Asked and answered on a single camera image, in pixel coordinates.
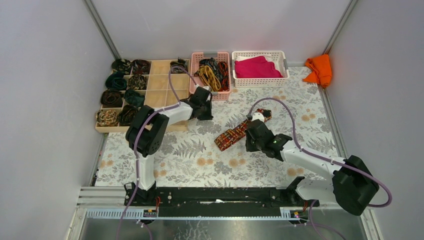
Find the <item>red checkered patterned tie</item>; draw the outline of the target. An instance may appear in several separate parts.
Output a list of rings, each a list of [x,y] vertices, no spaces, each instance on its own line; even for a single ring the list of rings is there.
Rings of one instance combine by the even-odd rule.
[[[265,116],[264,123],[272,118],[272,111],[270,109],[258,108],[255,112],[261,112]],[[223,152],[227,150],[246,136],[246,130],[252,122],[252,114],[248,114],[246,119],[239,123],[236,127],[227,129],[214,139],[214,143],[220,151]]]

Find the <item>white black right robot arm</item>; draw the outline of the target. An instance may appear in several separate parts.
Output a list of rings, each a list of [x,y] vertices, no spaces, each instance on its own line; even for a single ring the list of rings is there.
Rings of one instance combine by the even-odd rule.
[[[318,180],[298,177],[287,191],[287,201],[293,206],[305,200],[337,203],[346,212],[359,216],[370,204],[380,186],[357,156],[348,159],[334,157],[325,161],[317,151],[300,149],[294,139],[284,134],[273,134],[261,120],[247,124],[246,150],[262,152],[271,159],[287,162],[314,172]]]

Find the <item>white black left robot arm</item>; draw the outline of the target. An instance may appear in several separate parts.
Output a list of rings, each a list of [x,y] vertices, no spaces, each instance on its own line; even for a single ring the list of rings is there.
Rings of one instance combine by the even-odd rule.
[[[125,139],[136,157],[134,183],[139,189],[135,197],[142,205],[148,206],[155,200],[155,192],[151,189],[156,181],[154,155],[162,144],[168,126],[192,119],[213,119],[212,93],[204,87],[197,87],[188,98],[170,106],[152,108],[144,105],[135,115]]]

